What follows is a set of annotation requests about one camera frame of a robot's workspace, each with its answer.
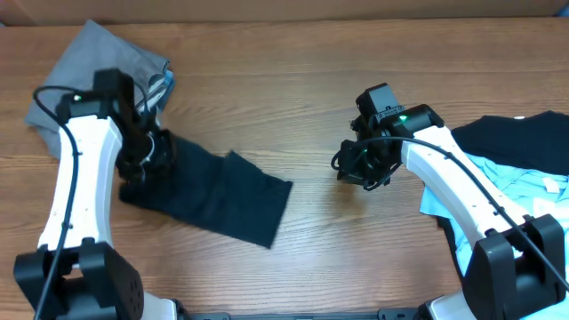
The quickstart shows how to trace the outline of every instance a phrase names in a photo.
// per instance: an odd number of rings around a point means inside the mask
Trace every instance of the blue cloth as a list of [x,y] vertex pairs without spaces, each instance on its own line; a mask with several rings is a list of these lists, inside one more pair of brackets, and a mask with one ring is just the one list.
[[[468,154],[467,156],[499,190],[512,201],[523,206],[530,214],[539,214],[538,212],[534,212],[534,209],[539,210],[539,204],[544,202],[555,206],[555,210],[551,212],[551,215],[559,221],[565,231],[565,276],[568,275],[569,232],[567,232],[567,230],[569,230],[569,177],[496,164],[481,156]],[[545,188],[543,178],[553,179],[558,184],[560,192],[548,192]],[[469,265],[470,257],[472,256],[469,241],[456,220],[453,219],[451,213],[428,187],[425,187],[420,211],[451,220],[457,248],[456,258],[461,273],[464,275]],[[565,299],[554,306],[527,316],[525,319],[569,319],[569,299]]]

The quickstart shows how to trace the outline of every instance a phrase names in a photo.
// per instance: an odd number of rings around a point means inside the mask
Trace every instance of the white label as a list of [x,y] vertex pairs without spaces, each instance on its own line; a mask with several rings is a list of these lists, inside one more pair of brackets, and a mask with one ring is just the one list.
[[555,203],[553,201],[541,198],[533,199],[533,217],[539,218],[540,216],[548,213],[553,215],[555,210]]
[[549,193],[559,193],[559,185],[550,177],[543,178],[543,184],[545,185],[545,189]]

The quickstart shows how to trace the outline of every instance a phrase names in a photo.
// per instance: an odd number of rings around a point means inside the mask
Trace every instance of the wood grain surface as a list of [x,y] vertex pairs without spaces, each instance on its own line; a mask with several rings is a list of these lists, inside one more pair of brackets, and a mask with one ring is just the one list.
[[[32,316],[12,264],[36,248],[58,170],[23,117],[79,29],[0,29],[0,319]],[[569,113],[569,20],[109,30],[172,60],[168,128],[294,181],[272,250],[122,204],[115,188],[117,250],[147,291],[191,311],[372,311],[417,306],[460,287],[443,232],[419,213],[418,178],[402,168],[387,188],[369,193],[335,180],[329,163],[354,138],[349,120],[364,89],[387,82],[400,103],[428,103],[450,128],[483,115]]]

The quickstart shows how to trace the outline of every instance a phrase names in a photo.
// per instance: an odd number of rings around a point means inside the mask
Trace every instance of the fabric pile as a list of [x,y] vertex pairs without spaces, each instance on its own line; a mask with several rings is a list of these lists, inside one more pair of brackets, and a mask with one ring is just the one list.
[[[569,148],[556,143],[567,136],[569,116],[551,111],[525,119],[484,116],[453,130],[470,161],[507,197],[534,217],[550,213],[559,221],[565,232],[565,274],[569,275]],[[463,276],[472,249],[461,227],[428,187],[420,211],[440,217],[439,225],[445,228]],[[565,299],[525,319],[567,318],[569,300]]]
[[[114,36],[94,21],[88,20],[53,67],[44,85],[65,85],[90,90],[95,71],[119,68],[145,91],[148,109],[161,112],[175,85],[173,72],[168,70],[169,64],[167,58]],[[56,90],[43,92],[40,98],[46,107],[54,111],[64,93]],[[144,108],[143,94],[138,87],[134,88],[134,102],[137,109]],[[35,102],[30,104],[24,121],[37,128],[50,154],[59,158],[59,126]]]

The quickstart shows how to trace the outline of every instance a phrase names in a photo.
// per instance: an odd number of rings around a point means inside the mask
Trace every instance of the folded clothing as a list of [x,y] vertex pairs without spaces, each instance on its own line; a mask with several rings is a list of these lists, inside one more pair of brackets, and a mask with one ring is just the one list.
[[[92,89],[95,71],[119,68],[150,94],[161,88],[168,59],[160,57],[114,36],[97,23],[88,20],[60,60],[53,67],[44,85],[65,85],[79,90]],[[135,104],[142,102],[142,92],[135,92]],[[65,92],[43,92],[41,100],[53,111]],[[50,154],[60,157],[59,126],[35,102],[29,106],[25,122],[35,126],[44,138]]]
[[462,151],[496,164],[569,175],[569,116],[548,111],[525,119],[483,116],[453,130]]
[[263,173],[234,152],[214,156],[177,137],[175,144],[176,165],[170,178],[124,184],[120,199],[270,248],[293,184]]
[[[565,232],[565,276],[569,275],[569,177],[553,175],[537,170],[520,169],[509,165],[500,165],[481,156],[468,155],[470,161],[508,198],[523,206],[533,216],[550,213],[559,221]],[[555,181],[558,192],[551,192],[545,181]],[[460,272],[466,274],[472,256],[472,249],[466,235],[452,214],[440,202],[435,194],[425,187],[421,200],[422,213],[449,219],[456,246],[455,260]],[[568,319],[569,299],[545,308],[525,319]]]

